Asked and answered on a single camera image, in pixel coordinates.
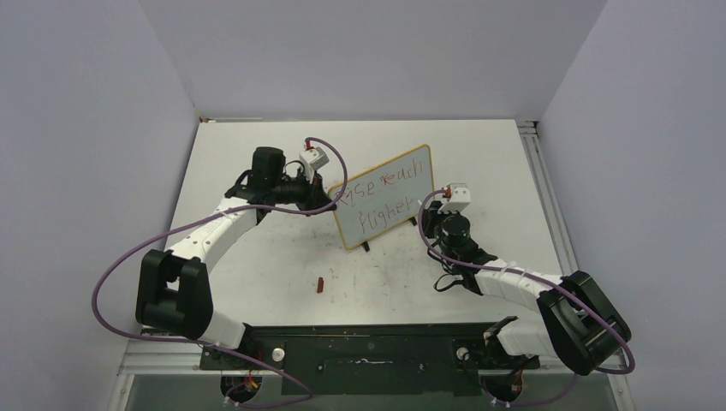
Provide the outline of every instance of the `cable connector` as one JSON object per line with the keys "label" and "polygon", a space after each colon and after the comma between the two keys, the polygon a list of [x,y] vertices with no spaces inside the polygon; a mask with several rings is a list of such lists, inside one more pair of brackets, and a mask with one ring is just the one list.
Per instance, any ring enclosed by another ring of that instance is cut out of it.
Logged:
{"label": "cable connector", "polygon": [[312,182],[312,179],[315,177],[315,172],[320,170],[324,165],[328,164],[330,159],[322,148],[309,147],[307,150],[300,153],[300,161],[303,164],[305,178],[309,182]]}
{"label": "cable connector", "polygon": [[451,183],[446,187],[446,193],[443,194],[442,205],[438,212],[443,214],[462,212],[471,202],[472,194],[466,184]]}

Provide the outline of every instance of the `gray wall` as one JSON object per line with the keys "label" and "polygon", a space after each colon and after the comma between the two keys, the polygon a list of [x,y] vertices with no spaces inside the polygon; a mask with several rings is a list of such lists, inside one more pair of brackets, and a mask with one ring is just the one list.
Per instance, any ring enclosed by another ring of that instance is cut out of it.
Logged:
{"label": "gray wall", "polygon": [[605,0],[140,0],[196,108],[539,119]]}
{"label": "gray wall", "polygon": [[539,128],[580,267],[633,329],[641,410],[726,408],[725,21],[610,0]]}
{"label": "gray wall", "polygon": [[[0,409],[105,409],[125,341],[91,291],[168,227],[196,123],[135,1],[0,2]],[[102,294],[126,329],[138,264]]]}

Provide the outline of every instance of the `screw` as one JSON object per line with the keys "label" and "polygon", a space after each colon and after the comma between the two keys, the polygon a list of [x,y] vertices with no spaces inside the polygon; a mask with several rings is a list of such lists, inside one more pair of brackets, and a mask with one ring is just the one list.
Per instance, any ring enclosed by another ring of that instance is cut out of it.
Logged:
{"label": "screw", "polygon": [[285,350],[282,348],[275,348],[272,350],[272,360],[280,362],[285,358]]}
{"label": "screw", "polygon": [[469,356],[469,349],[466,347],[459,347],[459,349],[456,350],[456,358],[459,360],[464,360]]}

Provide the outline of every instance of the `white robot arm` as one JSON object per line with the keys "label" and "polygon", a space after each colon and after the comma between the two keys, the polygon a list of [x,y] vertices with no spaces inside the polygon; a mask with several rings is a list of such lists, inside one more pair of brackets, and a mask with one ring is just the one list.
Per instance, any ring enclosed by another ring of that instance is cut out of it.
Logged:
{"label": "white robot arm", "polygon": [[425,209],[421,229],[425,237],[435,240],[432,246],[440,248],[440,255],[478,267],[485,265],[487,270],[452,265],[430,253],[433,259],[443,265],[446,274],[442,277],[452,276],[455,279],[441,289],[437,287],[437,282],[434,289],[445,291],[461,285],[478,295],[504,298],[541,316],[538,320],[515,317],[504,319],[485,333],[487,346],[494,343],[510,356],[546,355],[559,358],[580,375],[590,373],[620,348],[620,344],[604,327],[571,305],[557,290],[543,283],[558,284],[577,296],[625,341],[630,339],[628,325],[589,274],[576,271],[561,277],[526,271],[481,249],[470,236],[469,220],[461,215],[470,202],[471,193],[466,184],[449,185],[442,200],[433,201]]}
{"label": "white robot arm", "polygon": [[[309,211],[330,203],[317,171],[328,163],[320,148],[300,154],[297,176],[284,172],[283,152],[258,147],[253,167],[237,179],[212,214],[222,213],[166,251],[151,250],[141,263],[136,319],[193,340],[225,348],[238,348],[246,326],[212,305],[209,272],[237,240],[265,217],[267,210],[243,209],[256,204],[274,206],[294,203]],[[178,291],[167,283],[179,281]]]}

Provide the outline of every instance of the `black bracket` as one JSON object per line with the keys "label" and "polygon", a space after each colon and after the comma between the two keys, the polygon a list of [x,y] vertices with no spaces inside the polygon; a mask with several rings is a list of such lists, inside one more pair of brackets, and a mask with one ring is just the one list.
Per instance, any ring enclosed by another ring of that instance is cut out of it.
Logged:
{"label": "black bracket", "polygon": [[[167,283],[179,280],[178,290]],[[136,321],[186,338],[201,337],[214,312],[206,265],[150,250],[141,260]]]}
{"label": "black bracket", "polygon": [[[576,271],[563,277],[560,285],[602,317],[625,341],[630,340],[630,328],[589,274]],[[537,305],[557,356],[579,375],[588,375],[620,348],[602,325],[559,291],[541,293]]]}
{"label": "black bracket", "polygon": [[[304,381],[316,395],[420,395],[448,391],[454,396],[481,396],[471,370],[511,370],[514,361],[487,358],[482,334],[492,323],[421,325],[320,325],[252,328],[247,354],[260,352],[263,362]],[[472,361],[461,367],[455,351],[468,347]],[[272,362],[275,348],[284,364]],[[243,360],[205,348],[202,370],[258,369]],[[283,381],[282,395],[304,394]]]}

